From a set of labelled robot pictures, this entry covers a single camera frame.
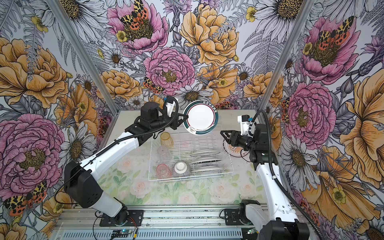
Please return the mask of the orange patterned plate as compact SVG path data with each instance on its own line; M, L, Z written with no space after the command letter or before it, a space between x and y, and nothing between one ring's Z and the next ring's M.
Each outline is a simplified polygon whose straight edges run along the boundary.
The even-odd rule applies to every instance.
M243 150L241 147L233 147L229 145L226 141L223 141L223 147L225 151L234 158L245 158L249 155L248 151Z

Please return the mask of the green rimmed white plate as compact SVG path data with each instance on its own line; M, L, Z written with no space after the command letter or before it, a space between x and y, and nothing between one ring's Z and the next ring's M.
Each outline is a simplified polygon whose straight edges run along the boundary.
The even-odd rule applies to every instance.
M198 100L187 105L184 115L188 119L184 122L185 129L193 135L206 135L214 130L218 124L219 113L216 107L208 101Z

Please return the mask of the white plate black emblem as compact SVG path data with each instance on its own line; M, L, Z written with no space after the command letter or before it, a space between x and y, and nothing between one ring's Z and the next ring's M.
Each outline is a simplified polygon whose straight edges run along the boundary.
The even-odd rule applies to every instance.
M215 151L215 150L201 150L201 151L196 151L192 153L190 156L191 157L209 157L209 156L215 156L220 154L220 151Z

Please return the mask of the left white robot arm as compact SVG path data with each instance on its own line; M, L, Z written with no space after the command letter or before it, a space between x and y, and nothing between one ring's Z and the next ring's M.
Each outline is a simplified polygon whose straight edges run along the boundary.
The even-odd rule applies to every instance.
M179 103L174 97L166 97L162 107L154 102L145 103L135 121L109 145L79 163L65 166L64 192L82 208L101 212L114 225L124 225L129 220L127 207L101 188L101 177L148 139L159 136L167 128L177 129L187 119L187 115L179 113Z

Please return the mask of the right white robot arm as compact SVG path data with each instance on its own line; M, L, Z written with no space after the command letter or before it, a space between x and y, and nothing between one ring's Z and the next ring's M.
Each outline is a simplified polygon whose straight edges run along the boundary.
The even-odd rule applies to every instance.
M252 136L235 130L221 131L220 134L229 145L249 152L250 162L261 178L267 198L267 211L257 201L241 201L241 221L255 227L259 240L308 240L308 224L300 222L296 213L298 208L294 207L294 200L280 182L269 126L257 124Z

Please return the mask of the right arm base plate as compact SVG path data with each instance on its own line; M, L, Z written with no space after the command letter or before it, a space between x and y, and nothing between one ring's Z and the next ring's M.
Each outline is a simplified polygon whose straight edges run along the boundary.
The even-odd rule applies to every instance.
M226 226L246 226L250 224L245 213L239 209L224 209L223 218Z

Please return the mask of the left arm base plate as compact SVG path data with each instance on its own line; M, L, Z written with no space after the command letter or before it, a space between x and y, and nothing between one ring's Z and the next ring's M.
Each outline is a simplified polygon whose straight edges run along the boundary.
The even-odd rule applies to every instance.
M143 210L122 210L115 217L103 214L100 227L140 227L144 218Z

